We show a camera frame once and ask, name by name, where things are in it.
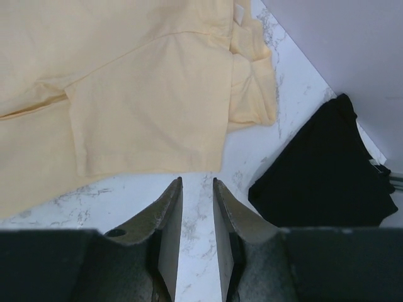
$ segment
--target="clothing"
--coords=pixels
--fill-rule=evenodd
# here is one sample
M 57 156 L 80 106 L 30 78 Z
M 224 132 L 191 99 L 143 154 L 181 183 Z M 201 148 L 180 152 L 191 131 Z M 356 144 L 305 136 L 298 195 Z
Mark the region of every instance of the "clothing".
M 119 172 L 219 171 L 227 131 L 275 121 L 271 52 L 248 0 L 0 11 L 0 216 Z
M 249 189 L 278 227 L 379 226 L 397 208 L 386 168 L 371 164 L 347 95 L 323 104 Z

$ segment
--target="black folded garment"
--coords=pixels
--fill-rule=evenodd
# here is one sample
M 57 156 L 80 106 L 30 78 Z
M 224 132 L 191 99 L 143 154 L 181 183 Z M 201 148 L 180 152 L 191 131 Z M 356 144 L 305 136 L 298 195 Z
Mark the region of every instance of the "black folded garment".
M 249 189 L 278 227 L 379 226 L 395 213 L 390 171 L 371 163 L 345 94 L 323 104 Z

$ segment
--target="folded yellow garment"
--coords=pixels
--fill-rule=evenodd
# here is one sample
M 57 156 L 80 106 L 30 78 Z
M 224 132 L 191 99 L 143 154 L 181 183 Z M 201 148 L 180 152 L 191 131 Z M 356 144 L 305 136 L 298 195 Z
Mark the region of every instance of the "folded yellow garment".
M 0 8 L 0 216 L 114 173 L 218 171 L 227 131 L 275 121 L 250 0 Z

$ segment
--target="marble countertop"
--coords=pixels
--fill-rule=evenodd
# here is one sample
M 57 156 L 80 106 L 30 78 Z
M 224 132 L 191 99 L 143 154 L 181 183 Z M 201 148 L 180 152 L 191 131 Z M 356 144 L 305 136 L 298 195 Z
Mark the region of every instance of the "marble countertop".
M 219 302 L 221 290 L 213 224 L 212 181 L 218 177 L 248 207 L 247 190 L 270 166 L 314 111 L 334 93 L 260 0 L 253 15 L 264 24 L 278 83 L 278 120 L 228 135 L 219 173 L 181 174 L 183 221 L 177 302 Z M 361 131 L 379 162 L 385 157 Z M 1 228 L 114 228 L 151 204 L 179 174 L 117 175 L 55 198 L 14 217 Z

